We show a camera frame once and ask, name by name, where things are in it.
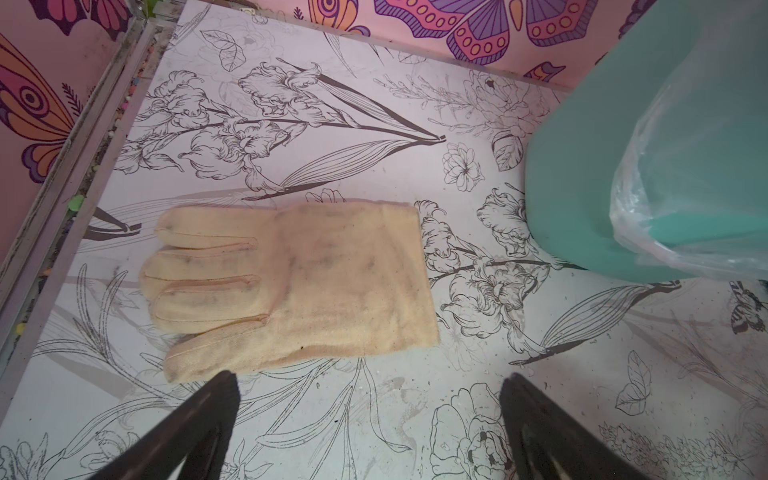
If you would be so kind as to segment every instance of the pink wall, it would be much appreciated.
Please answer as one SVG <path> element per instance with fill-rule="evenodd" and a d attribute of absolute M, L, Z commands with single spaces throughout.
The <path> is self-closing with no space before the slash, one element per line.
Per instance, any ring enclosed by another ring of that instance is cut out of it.
<path fill-rule="evenodd" d="M 655 0 L 256 0 L 261 8 L 575 87 Z"/>
<path fill-rule="evenodd" d="M 0 4 L 0 261 L 130 16 L 123 0 Z"/>

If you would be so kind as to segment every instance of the butterfly wing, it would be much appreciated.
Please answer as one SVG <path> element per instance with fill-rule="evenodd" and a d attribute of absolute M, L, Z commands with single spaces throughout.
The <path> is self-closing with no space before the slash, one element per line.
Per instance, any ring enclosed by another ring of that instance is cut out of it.
<path fill-rule="evenodd" d="M 357 18 L 358 0 L 309 0 L 310 21 L 346 30 Z"/>
<path fill-rule="evenodd" d="M 527 0 L 528 38 L 538 47 L 583 38 L 598 0 Z"/>
<path fill-rule="evenodd" d="M 458 60 L 477 65 L 497 61 L 509 45 L 509 21 L 504 0 L 490 0 L 474 10 L 446 40 Z"/>
<path fill-rule="evenodd" d="M 374 0 L 376 13 L 399 18 L 416 38 L 442 38 L 488 0 Z"/>
<path fill-rule="evenodd" d="M 123 0 L 91 0 L 91 20 L 101 25 L 112 41 L 120 32 L 128 30 L 132 16 Z"/>
<path fill-rule="evenodd" d="M 550 81 L 552 77 L 565 70 L 565 65 L 555 67 L 550 61 L 543 61 L 536 65 L 527 74 L 523 75 L 527 78 L 533 78 L 539 81 Z"/>
<path fill-rule="evenodd" d="M 40 72 L 0 35 L 0 121 L 33 140 L 22 154 L 32 180 L 42 182 L 74 126 L 72 116 Z"/>
<path fill-rule="evenodd" d="M 69 35 L 74 24 L 88 18 L 80 0 L 29 0 L 39 20 L 48 19 Z"/>

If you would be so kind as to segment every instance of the plastic bag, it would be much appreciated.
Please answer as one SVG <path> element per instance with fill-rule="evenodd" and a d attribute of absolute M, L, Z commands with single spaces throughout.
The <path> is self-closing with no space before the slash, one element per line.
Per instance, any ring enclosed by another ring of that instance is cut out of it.
<path fill-rule="evenodd" d="M 616 170 L 614 237 L 646 264 L 768 278 L 768 2 L 690 8 L 700 37 Z"/>

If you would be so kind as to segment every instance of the glove finger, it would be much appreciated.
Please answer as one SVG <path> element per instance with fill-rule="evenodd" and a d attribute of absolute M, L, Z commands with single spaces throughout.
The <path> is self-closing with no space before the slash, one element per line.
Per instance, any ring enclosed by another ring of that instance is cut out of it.
<path fill-rule="evenodd" d="M 252 245 L 160 250 L 141 267 L 139 285 L 149 300 L 180 280 L 224 280 L 257 271 L 258 252 Z"/>
<path fill-rule="evenodd" d="M 283 331 L 284 322 L 271 318 L 235 323 L 173 346 L 163 371 L 168 382 L 207 380 L 221 370 L 259 372 L 329 356 L 329 349 L 311 343 L 311 334 Z M 360 349 L 337 347 L 338 356 L 358 356 Z"/>
<path fill-rule="evenodd" d="M 155 234 L 167 245 L 211 248 L 249 243 L 275 216 L 275 210 L 256 208 L 178 207 L 157 221 Z"/>
<path fill-rule="evenodd" d="M 225 280 L 180 281 L 150 305 L 154 324 L 169 333 L 201 333 L 265 316 L 269 305 L 259 295 L 256 276 Z"/>

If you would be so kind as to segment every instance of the glove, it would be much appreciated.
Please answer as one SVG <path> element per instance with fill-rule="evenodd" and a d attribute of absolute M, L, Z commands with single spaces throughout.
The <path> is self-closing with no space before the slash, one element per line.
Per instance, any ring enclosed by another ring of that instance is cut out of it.
<path fill-rule="evenodd" d="M 199 334 L 167 354 L 169 382 L 439 342 L 412 207 L 182 207 L 155 233 L 177 248 L 142 266 L 151 319 Z"/>

